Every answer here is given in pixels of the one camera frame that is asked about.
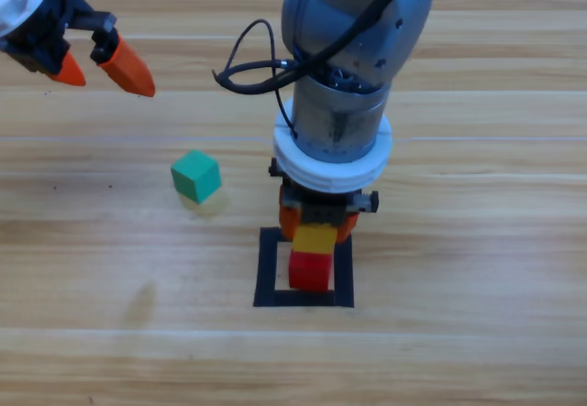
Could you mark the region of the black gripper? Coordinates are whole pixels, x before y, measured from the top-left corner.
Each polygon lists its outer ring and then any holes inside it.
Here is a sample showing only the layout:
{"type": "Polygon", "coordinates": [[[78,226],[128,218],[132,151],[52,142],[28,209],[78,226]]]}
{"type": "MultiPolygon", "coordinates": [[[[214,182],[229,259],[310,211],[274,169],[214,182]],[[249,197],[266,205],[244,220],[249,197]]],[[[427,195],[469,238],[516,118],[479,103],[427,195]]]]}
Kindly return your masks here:
{"type": "Polygon", "coordinates": [[[268,172],[282,179],[279,190],[279,225],[286,240],[292,241],[300,219],[303,224],[338,226],[337,243],[343,243],[358,222],[358,214],[374,214],[380,206],[378,191],[318,192],[292,180],[271,159],[268,172]]]}
{"type": "Polygon", "coordinates": [[[1,37],[1,51],[31,72],[50,74],[55,82],[85,86],[86,80],[65,39],[68,29],[92,34],[91,59],[128,93],[155,95],[150,69],[119,36],[116,17],[97,11],[85,0],[43,0],[39,8],[12,32],[1,37]]]}

